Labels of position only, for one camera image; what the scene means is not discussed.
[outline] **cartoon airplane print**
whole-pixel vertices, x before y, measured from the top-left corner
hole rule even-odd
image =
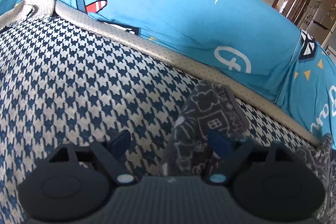
[[[106,7],[107,3],[108,3],[107,0],[96,0],[86,5],[85,0],[76,0],[77,9],[86,14],[87,13],[98,13],[104,7]],[[139,28],[132,27],[132,26],[125,25],[125,24],[120,24],[120,23],[116,24],[115,22],[111,22],[111,21],[101,21],[101,22],[111,25],[113,27],[116,27],[120,30],[133,33],[135,35],[139,35],[139,31],[140,31]]]
[[[98,13],[107,5],[107,0],[96,0],[88,5],[85,0],[76,0],[77,9],[83,13]]]

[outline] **wooden door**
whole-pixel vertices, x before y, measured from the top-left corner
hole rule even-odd
[[[288,0],[286,7],[282,11],[282,15],[288,18],[290,21],[295,19],[296,14],[299,12],[305,0]]]

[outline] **dark gray cloth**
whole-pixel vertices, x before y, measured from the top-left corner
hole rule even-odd
[[[248,127],[248,120],[228,86],[201,81],[175,122],[161,160],[163,175],[210,173],[218,157],[207,144],[208,131],[216,130],[224,136],[242,133]]]
[[[295,152],[323,183],[325,200],[316,216],[326,224],[336,223],[336,150],[331,148],[332,142],[332,136],[326,134],[318,148],[302,146]]]

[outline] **gray dotted fabric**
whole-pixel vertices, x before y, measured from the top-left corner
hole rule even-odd
[[[295,132],[301,138],[316,146],[320,143],[311,133],[309,133],[276,105],[209,66],[145,40],[144,38],[98,22],[97,20],[90,18],[85,13],[73,9],[59,0],[56,1],[55,12],[59,16],[79,27],[114,39],[124,45],[164,61],[165,63],[199,79],[228,85],[238,98],[260,109],[264,113],[267,113],[270,117],[284,125],[286,128],[289,128],[292,132]]]
[[[54,12],[54,8],[55,0],[23,0],[12,10],[0,16],[0,29],[5,25],[27,19],[29,14],[35,17],[43,15],[51,16]]]

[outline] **houndstooth fabric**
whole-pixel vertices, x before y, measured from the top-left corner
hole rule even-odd
[[[157,174],[172,124],[199,80],[116,41],[49,16],[0,34],[0,224],[24,214],[17,185],[63,142],[88,145],[110,128],[131,132],[124,159],[137,176]],[[246,133],[263,145],[308,145],[237,100]]]

